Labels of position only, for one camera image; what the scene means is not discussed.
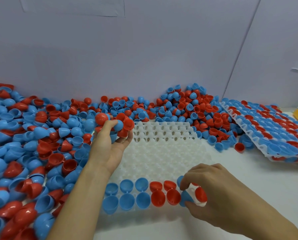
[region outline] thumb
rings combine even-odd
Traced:
[[[199,220],[207,221],[207,209],[206,207],[198,206],[193,202],[186,201],[184,203],[188,208],[190,214]]]

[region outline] white wall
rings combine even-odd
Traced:
[[[298,0],[261,0],[224,97],[298,106]]]
[[[0,81],[25,95],[223,94],[259,0],[125,0],[126,17],[23,13],[0,0]]]

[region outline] left hand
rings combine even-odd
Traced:
[[[118,121],[107,120],[101,131],[96,135],[91,144],[89,161],[112,175],[119,166],[124,150],[130,144],[133,138],[132,130],[129,131],[127,138],[118,138],[115,143],[111,144],[110,131]]]

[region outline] pile of capsules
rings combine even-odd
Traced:
[[[121,181],[120,186],[116,183],[109,183],[105,190],[106,197],[103,199],[102,208],[106,214],[111,215],[116,212],[118,206],[120,206],[123,211],[129,211],[136,203],[139,209],[144,210],[147,209],[151,203],[155,207],[162,207],[165,204],[166,199],[172,206],[179,204],[180,206],[185,207],[185,201],[194,202],[194,200],[186,190],[180,193],[176,189],[177,185],[180,188],[182,178],[183,176],[180,176],[177,179],[177,184],[170,180],[164,181],[163,184],[158,181],[152,181],[149,184],[148,180],[144,177],[137,179],[135,183],[129,179],[124,179]],[[134,186],[139,192],[136,198],[131,194]],[[152,192],[151,196],[145,192],[148,187]],[[123,193],[120,198],[116,196],[119,188]],[[195,197],[199,202],[207,202],[206,193],[201,187],[195,189]]]
[[[110,134],[112,143],[118,136],[127,137],[135,122],[149,119],[187,121],[218,151],[235,145],[242,133],[218,97],[195,83],[185,91],[179,85],[167,89],[156,104],[143,97],[135,101],[102,96],[101,101],[52,103],[48,98],[23,97],[13,85],[0,83],[1,239],[46,238],[87,163],[91,134],[107,120],[118,120]]]

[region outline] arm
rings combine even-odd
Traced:
[[[298,240],[298,229],[222,165],[199,164],[183,177],[180,189],[199,184],[208,201],[204,207],[185,202],[192,216],[253,240]]]
[[[121,162],[128,138],[119,138],[111,144],[110,131],[117,121],[106,121],[92,143],[88,163],[82,170],[74,189],[63,206],[47,240],[91,240],[102,205],[103,195],[114,170]]]

